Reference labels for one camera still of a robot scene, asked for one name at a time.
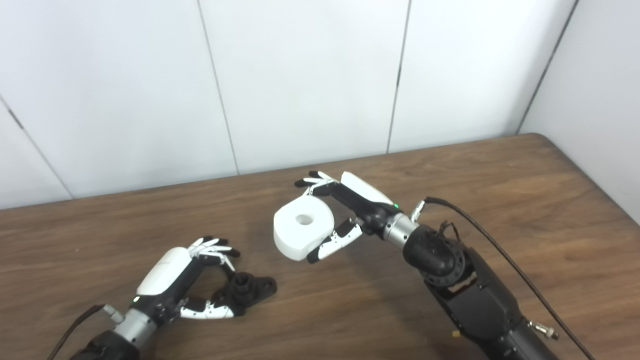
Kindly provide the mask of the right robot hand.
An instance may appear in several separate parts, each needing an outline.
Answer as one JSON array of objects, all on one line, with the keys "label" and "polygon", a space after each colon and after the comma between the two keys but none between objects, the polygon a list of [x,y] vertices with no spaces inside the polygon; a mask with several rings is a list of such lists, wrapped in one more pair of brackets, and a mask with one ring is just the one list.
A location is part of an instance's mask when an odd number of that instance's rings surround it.
[{"label": "right robot hand", "polygon": [[322,171],[310,171],[308,177],[294,183],[304,188],[305,196],[332,197],[354,213],[322,240],[320,246],[308,255],[309,264],[317,264],[334,253],[346,248],[362,235],[385,238],[403,211],[388,196],[353,173],[345,171],[341,180]]}]

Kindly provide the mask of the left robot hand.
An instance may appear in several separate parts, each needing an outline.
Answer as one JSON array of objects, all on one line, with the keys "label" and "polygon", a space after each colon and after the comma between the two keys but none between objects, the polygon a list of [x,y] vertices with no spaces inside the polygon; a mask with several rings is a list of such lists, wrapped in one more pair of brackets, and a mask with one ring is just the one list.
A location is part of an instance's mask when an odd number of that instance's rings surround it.
[{"label": "left robot hand", "polygon": [[172,248],[147,274],[137,288],[131,308],[149,317],[158,328],[178,318],[210,321],[235,318],[228,305],[214,300],[188,297],[188,292],[206,268],[219,267],[228,280],[236,275],[231,258],[240,252],[229,241],[210,235],[197,239],[188,247]]}]

